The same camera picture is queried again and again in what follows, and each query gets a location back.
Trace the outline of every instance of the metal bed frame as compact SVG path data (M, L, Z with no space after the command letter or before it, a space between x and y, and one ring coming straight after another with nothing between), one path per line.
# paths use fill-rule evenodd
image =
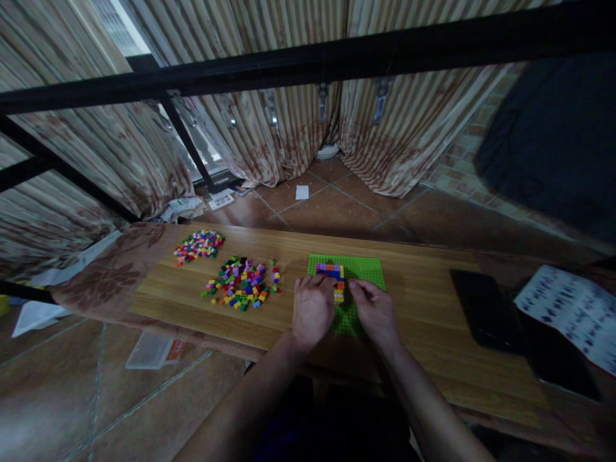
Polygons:
M112 105L154 99L164 107L208 191L227 187L210 177L173 98L177 95L326 86L334 81L536 60L613 50L611 0L556 6L392 31L365 37L158 68L129 60L130 74L59 83L0 94L0 132L32 157L0 171L0 193L55 170L130 223L140 217L69 165L9 118L27 112ZM54 303L46 290L0 281L0 293Z

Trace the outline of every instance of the curtain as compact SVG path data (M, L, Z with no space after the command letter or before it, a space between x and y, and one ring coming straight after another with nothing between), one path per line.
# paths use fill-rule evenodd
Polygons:
M163 65L242 55L535 8L550 0L124 0ZM403 197L471 116L506 66L398 76L373 125L379 80L334 83L319 124L313 86L195 98L237 175L274 186L301 175L324 142L373 191ZM268 98L277 111L270 126ZM232 128L230 120L236 121Z
M245 55L345 36L344 0L295 3L126 0L161 65ZM319 123L315 85L191 98L208 138L231 172L268 186L301 175L321 144L335 137L341 85L329 88ZM277 119L271 125L273 108Z
M92 5L71 0L0 3L0 91L131 72ZM142 103L12 116L57 155L138 216L193 195L186 166ZM6 167L28 156L6 139ZM0 277L62 265L127 225L48 172L0 196Z

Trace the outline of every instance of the brick wall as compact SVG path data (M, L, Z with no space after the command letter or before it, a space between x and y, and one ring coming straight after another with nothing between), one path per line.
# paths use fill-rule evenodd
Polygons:
M516 63L509 69L466 126L454 138L445 153L426 172L422 178L422 184L437 188L459 199L496 210L503 215L570 241L580 241L599 252L614 255L616 253L614 246L585 236L560 220L499 196L495 191L489 190L475 172L473 165L475 154L488 132L496 111L525 66L526 63Z

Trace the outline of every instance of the tile floor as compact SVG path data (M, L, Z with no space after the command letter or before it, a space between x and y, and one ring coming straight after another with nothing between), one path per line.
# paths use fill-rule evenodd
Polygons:
M310 187L308 200L295 201L298 184ZM400 200L373 194L339 159L199 220L580 264L601 258L434 189ZM243 361L192 345L177 365L126 370L140 332L72 315L10 339L17 314L0 318L1 461L169 461L243 374Z
M295 200L308 185L310 198ZM425 243L531 255L573 264L603 258L493 210L418 185L404 199L375 194L340 159L313 163L308 172L276 188L259 186L244 197L196 219L323 235L403 243Z

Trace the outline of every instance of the person's left hand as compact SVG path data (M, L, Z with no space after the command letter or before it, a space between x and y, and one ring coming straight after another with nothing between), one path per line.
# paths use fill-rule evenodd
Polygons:
M337 280L323 275L295 281L295 306L291 330L300 344L313 349L334 320L334 286Z

